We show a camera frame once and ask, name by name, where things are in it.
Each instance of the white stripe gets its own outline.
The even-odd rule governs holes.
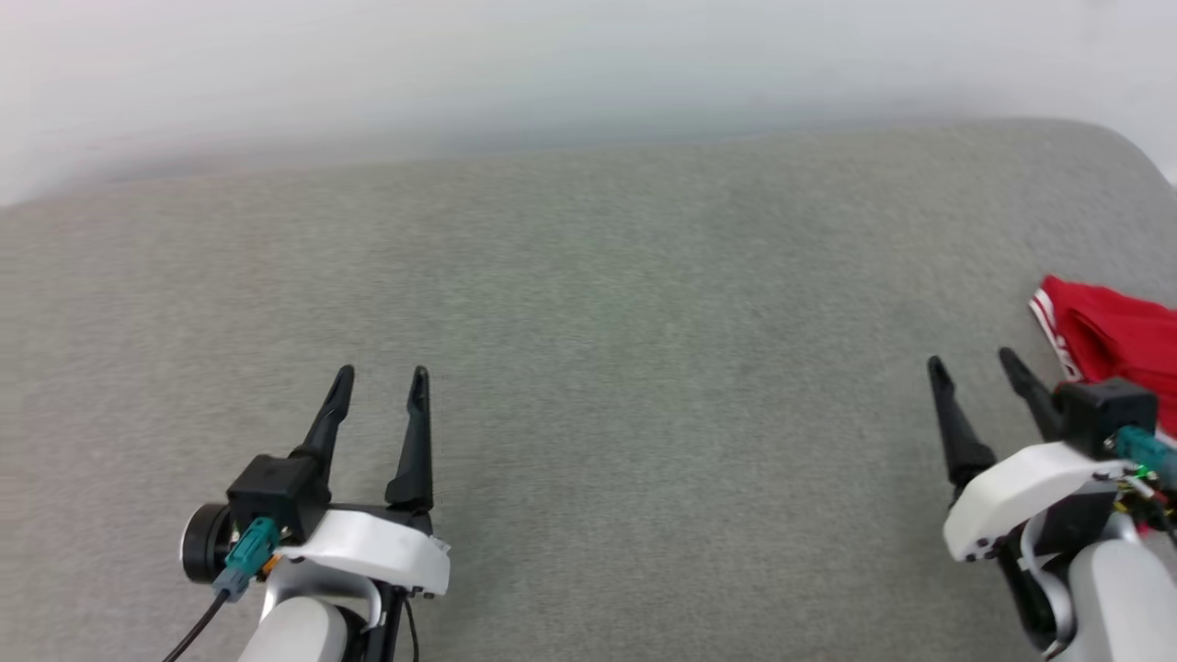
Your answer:
[[[1038,300],[1042,311],[1046,313],[1046,319],[1050,320],[1050,332],[1053,335],[1055,330],[1058,329],[1058,322],[1055,320],[1055,302],[1050,300],[1050,294],[1042,289],[1033,293],[1033,298]]]
[[[1071,353],[1066,351],[1066,339],[1055,332],[1055,306],[1050,303],[1050,297],[1046,296],[1046,292],[1038,290],[1035,297],[1030,299],[1030,310],[1033,312],[1033,316],[1038,318],[1038,324],[1042,326],[1043,332],[1046,333],[1046,339],[1050,340],[1050,346],[1053,347],[1055,355],[1058,356],[1058,363],[1063,365],[1063,372],[1066,375],[1066,379],[1069,382],[1083,379],[1083,372],[1080,372],[1079,368],[1075,365],[1075,362],[1071,359]]]

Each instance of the gray couch cushion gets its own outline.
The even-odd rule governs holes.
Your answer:
[[[1177,305],[1177,204],[1069,123],[155,181],[9,210],[13,660],[161,657],[211,600],[187,516],[358,370],[378,502],[434,375],[452,593],[427,660],[1032,660],[951,562],[924,362],[999,452],[996,359],[1058,378],[1046,272]],[[235,658],[261,590],[186,658]]]

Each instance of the green connector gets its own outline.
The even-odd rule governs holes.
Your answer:
[[[280,539],[278,524],[273,519],[255,518],[225,557],[225,569],[213,582],[213,593],[228,593],[226,602],[240,600],[245,589],[250,588],[250,580],[270,561]]]

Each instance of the white wall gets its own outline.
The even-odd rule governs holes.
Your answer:
[[[0,203],[186,173],[1050,115],[1177,179],[1175,0],[0,0]]]

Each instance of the red cloth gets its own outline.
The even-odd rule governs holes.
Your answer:
[[[1123,377],[1157,393],[1177,431],[1177,310],[1048,276],[1030,299],[1069,379]]]

